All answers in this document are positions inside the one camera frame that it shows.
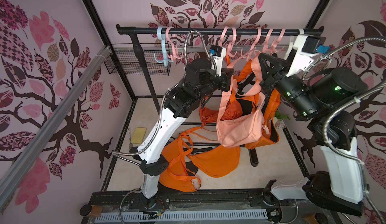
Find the grey aluminium rail left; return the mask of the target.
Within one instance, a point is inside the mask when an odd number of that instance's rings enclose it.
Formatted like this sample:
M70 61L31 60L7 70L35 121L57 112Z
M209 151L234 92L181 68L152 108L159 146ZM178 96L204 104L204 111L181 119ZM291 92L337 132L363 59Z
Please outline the grey aluminium rail left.
M24 149L19 158L1 179L1 208L3 208L11 198L24 176L30 170L53 134L64 121L68 112L75 105L75 102L79 99L82 91L86 89L98 68L112 53L111 49L110 46L104 46L95 55L90 66L85 69L82 76L75 82L63 101L61 101L58 107L53 111L52 116L39 129L32 142Z

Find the pink plastic hook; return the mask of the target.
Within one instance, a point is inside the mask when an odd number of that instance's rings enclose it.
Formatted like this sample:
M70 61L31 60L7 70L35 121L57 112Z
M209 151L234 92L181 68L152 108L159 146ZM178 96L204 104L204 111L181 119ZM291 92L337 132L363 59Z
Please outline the pink plastic hook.
M284 33L285 33L285 29L282 29L282 30L280 31L280 34L279 34L278 38L277 38L277 39L274 39L274 41L272 42L271 48L270 48L270 50L269 50L269 52L270 52L271 55L273 55L273 54L275 54L275 53L277 53L277 52L281 52L281 51L284 49L284 47L282 47L282 48L277 48L278 45L279 45L279 43L281 42L283 36L284 36Z
M261 35L262 35L262 29L258 28L257 29L257 35L254 37L254 42L252 43L249 51L253 51L255 49L255 46L259 42Z
M220 37L220 40L218 42L218 46L219 47L223 47L223 43L224 43L224 38L226 36L226 33L228 31L229 27L228 26L225 26L222 33L221 33L221 37Z
M178 47L170 39L169 33L171 29L173 29L173 27L166 28L165 36L166 36L166 40L168 41L168 43L170 43L170 46L171 46L171 54L168 57L171 59L172 62L174 62L175 60L181 60L183 56L182 54L179 54Z
M235 28L231 28L231 30L233 35L232 35L232 41L227 46L227 55L229 57L235 57L237 53L232 53L232 50L237 39L237 31Z
M268 33L265 37L265 41L264 41L264 45L263 45L263 48L262 48L262 53L269 53L270 52L270 49L269 49L269 39L271 37L271 34L273 32L273 29L269 29L268 30Z

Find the dark orange waist bag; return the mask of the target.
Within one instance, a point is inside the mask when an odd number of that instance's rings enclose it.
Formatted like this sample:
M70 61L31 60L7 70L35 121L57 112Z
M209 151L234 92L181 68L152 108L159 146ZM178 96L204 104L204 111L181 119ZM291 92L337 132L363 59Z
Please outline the dark orange waist bag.
M209 123L216 123L218 118L218 110L211 110L207 107L199 109L199 115L201 120L201 127L206 126Z

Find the black clothes rack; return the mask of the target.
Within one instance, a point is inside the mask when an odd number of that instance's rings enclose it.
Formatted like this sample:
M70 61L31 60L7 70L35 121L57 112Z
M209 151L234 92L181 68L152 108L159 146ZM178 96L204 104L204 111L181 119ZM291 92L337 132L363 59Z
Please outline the black clothes rack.
M148 86L148 89L150 91L151 97L153 99L156 111L158 113L158 120L151 130L148 137L145 139L145 141L138 147L137 152L130 154L117 154L117 157L127 155L127 156L138 156L141 158L141 161L145 165L160 165L161 162L159 161L161 157L161 152L164 149L167 141L172 136L172 134L175 132L175 130L184 122L182 118L180 120L173 118L171 116L171 121L167 123L172 123L172 126L166 127L166 130L160 130L160 124L162 123L162 111L164 110L163 107L163 101L161 101L161 106L158 101L158 97L155 93L155 89L153 86L153 82L151 80L147 62L145 60L145 53L142 49L142 46L138 39L138 34L146 34L150 35L153 33L156 33L156 28L137 28L137 27L121 27L119 24L116 25L118 34L120 35L128 35L131 38L132 44L134 46L134 53L136 56L136 59L139 62L139 65L143 71L143 75L146 80L146 84ZM305 35L312 35L312 36L321 36L323 33L323 28L317 29L304 29ZM193 33L200 33L205 35L215 35L217 33L220 33L220 29L188 29L188 28L181 28L181 29L175 29L171 30L172 34L188 34L190 31L193 31ZM252 34L257 33L257 30L236 30L238 34L245 35L245 36L252 36ZM299 34L298 30L285 30L284 36L297 36Z

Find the peach pink bag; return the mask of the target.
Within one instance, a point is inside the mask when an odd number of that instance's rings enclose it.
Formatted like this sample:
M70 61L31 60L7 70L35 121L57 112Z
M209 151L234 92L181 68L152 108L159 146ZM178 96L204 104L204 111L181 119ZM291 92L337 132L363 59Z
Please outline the peach pink bag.
M218 141L226 148L241 145L248 149L257 147L265 128L262 113L265 95L261 92L260 87L262 72L258 57L250 60L246 66L250 66L250 70L256 78L250 90L241 94L241 99L249 102L252 106L249 114L243 114L241 104L236 98L238 82L234 77L231 77L230 90L222 93L216 130Z

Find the yellow sponge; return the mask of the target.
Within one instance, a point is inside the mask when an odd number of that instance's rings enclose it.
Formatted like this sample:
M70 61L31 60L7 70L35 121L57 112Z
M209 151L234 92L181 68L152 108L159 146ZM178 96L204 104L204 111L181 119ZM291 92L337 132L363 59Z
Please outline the yellow sponge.
M145 127L136 127L134 132L131 134L130 142L132 144L140 145L143 143L144 137L146 135L147 128Z

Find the black crossbody bag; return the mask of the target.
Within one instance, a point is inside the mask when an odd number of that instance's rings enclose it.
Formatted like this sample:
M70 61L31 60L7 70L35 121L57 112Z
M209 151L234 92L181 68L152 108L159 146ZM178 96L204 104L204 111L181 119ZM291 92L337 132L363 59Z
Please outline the black crossbody bag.
M255 74L254 73L251 73L249 74L248 77L246 77L244 80L241 80L241 74L238 78L239 82L238 82L238 91L237 91L237 94L236 94L236 100L240 103L241 105L241 108L242 108L242 116L244 115L247 115L247 114L250 114L252 113L253 110L256 110L256 106L257 106L257 103L256 103L256 100L254 99L254 97L252 98L252 100L247 100L247 99L242 99L241 98L241 94L244 94L243 92L243 89L247 86L247 85L254 85L255 83ZM264 114L265 112L265 109L267 108L267 104L268 103L264 103L262 105L262 113Z

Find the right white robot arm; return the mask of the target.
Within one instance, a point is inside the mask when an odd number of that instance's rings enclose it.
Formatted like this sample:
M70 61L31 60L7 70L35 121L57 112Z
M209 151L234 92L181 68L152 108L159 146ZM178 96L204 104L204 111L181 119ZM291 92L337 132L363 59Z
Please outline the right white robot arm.
M290 62L262 53L261 89L277 91L295 112L295 119L306 121L327 163L327 171L308 178L302 191L313 204L335 212L361 216L364 212L361 171L357 157L357 130L352 114L338 110L351 97L368 86L346 67L329 68L314 74L315 83L289 75Z

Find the bright orange sling bag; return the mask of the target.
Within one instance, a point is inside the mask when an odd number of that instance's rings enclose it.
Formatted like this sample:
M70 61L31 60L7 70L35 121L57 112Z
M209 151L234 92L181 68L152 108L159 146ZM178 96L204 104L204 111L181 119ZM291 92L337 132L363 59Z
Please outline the bright orange sling bag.
M257 147L276 144L279 141L279 135L274 126L274 116L281 104L280 93L274 89L270 95L267 108L264 112L264 125L262 128L262 136L256 142L246 144L247 149L255 149Z

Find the light blue plastic hook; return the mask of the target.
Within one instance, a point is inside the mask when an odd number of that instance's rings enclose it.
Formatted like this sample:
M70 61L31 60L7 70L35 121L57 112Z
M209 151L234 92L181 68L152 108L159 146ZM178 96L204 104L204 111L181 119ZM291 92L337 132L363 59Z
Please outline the light blue plastic hook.
M161 40L161 51L162 51L162 59L158 59L156 57L156 54L153 54L154 59L157 63L162 63L164 67L167 67L170 62L172 62L171 59L167 56L167 50L166 50L166 34L162 33L163 27L157 28L157 38Z

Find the white plastic hook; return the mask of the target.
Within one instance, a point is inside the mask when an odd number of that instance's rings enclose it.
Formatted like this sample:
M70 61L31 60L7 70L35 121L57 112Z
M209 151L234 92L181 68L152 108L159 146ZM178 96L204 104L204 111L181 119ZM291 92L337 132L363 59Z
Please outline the white plastic hook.
M288 60L290 56L295 55L298 50L300 50L306 41L305 30L298 29L299 34L296 36L291 36L288 49L284 55L284 59Z

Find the dark orange strapped bag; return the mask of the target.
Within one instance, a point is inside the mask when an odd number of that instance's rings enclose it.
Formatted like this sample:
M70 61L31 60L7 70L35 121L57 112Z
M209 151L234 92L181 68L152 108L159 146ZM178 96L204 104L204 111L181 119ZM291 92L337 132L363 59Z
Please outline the dark orange strapped bag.
M245 77L247 77L251 73L255 74L255 83L247 93L241 94L240 96L242 99L247 99L247 100L252 100L252 98L254 97L258 106L258 94L261 92L260 82L262 81L262 73L261 73L259 60L257 57L253 58L252 60L249 60L246 63L242 72L240 73L242 77L241 80L244 80ZM232 87L232 83L238 84L238 82L239 82L238 78L234 79L232 76L230 90L228 92L223 91L223 96L220 104L217 121L232 120L242 116L243 112L242 112L241 105L236 100L238 87L237 86L235 88Z

